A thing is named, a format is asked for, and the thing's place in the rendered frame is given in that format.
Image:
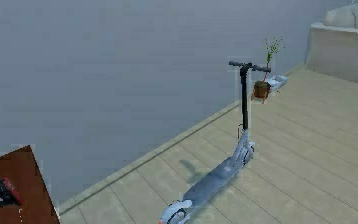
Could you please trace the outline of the grey kick scooter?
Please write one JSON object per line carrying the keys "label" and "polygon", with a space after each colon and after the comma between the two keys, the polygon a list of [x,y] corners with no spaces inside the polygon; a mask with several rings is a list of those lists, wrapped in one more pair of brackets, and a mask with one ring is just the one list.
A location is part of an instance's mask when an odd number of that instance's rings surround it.
{"label": "grey kick scooter", "polygon": [[158,224],[185,224],[196,210],[202,208],[218,194],[253,158],[255,143],[250,140],[249,133],[250,118],[248,108],[250,102],[247,99],[248,71],[270,73],[271,69],[267,66],[259,66],[251,62],[230,61],[229,65],[239,68],[242,91],[242,123],[239,125],[238,143],[234,153],[190,187],[180,200],[170,204],[163,211]]}

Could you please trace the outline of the potted green plant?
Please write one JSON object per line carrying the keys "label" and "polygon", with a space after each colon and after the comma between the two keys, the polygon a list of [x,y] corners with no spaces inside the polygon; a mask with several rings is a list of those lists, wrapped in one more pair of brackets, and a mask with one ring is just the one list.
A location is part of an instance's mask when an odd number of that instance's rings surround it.
{"label": "potted green plant", "polygon": [[[266,45],[266,67],[270,67],[270,62],[275,54],[277,54],[282,47],[280,46],[282,42],[282,39],[273,37],[272,41],[269,41],[268,39],[265,40]],[[266,82],[266,78],[268,76],[268,73],[265,73],[264,78],[261,81],[256,81],[254,84],[253,92],[251,94],[251,99],[254,100],[255,98],[259,98],[262,100],[262,102],[265,102],[265,100],[268,98],[269,92],[270,92],[270,84]]]}

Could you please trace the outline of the white shallow tray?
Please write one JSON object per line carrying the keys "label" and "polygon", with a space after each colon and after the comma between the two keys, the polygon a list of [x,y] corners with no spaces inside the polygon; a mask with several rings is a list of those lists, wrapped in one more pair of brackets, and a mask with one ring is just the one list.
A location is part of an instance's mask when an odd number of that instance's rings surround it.
{"label": "white shallow tray", "polygon": [[288,81],[286,76],[275,75],[266,79],[266,82],[270,85],[270,91],[274,92],[283,87]]}

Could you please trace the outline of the dark brown wooden table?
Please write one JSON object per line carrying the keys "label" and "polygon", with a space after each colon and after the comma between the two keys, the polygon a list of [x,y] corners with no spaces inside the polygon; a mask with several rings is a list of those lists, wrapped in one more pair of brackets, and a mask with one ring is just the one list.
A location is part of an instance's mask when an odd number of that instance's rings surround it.
{"label": "dark brown wooden table", "polygon": [[0,156],[2,178],[11,181],[23,204],[0,207],[0,224],[61,224],[30,145]]}

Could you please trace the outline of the beige sofa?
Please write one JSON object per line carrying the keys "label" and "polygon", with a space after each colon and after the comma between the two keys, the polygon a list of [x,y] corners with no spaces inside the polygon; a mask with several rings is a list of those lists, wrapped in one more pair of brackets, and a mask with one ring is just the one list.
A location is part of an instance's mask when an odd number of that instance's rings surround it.
{"label": "beige sofa", "polygon": [[358,83],[358,29],[313,23],[306,68]]}

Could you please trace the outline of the white pillow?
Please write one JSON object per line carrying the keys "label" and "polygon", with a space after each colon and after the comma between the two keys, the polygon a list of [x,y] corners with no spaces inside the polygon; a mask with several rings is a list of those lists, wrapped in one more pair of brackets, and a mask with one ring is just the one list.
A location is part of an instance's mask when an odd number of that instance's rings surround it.
{"label": "white pillow", "polygon": [[358,3],[326,11],[323,16],[323,24],[358,29]]}

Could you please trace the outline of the black red box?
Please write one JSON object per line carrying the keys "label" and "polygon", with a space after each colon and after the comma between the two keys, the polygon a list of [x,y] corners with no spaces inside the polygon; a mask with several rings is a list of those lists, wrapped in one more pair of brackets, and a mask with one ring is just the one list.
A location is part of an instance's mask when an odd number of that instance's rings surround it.
{"label": "black red box", "polygon": [[0,207],[21,206],[23,199],[8,178],[0,179]]}

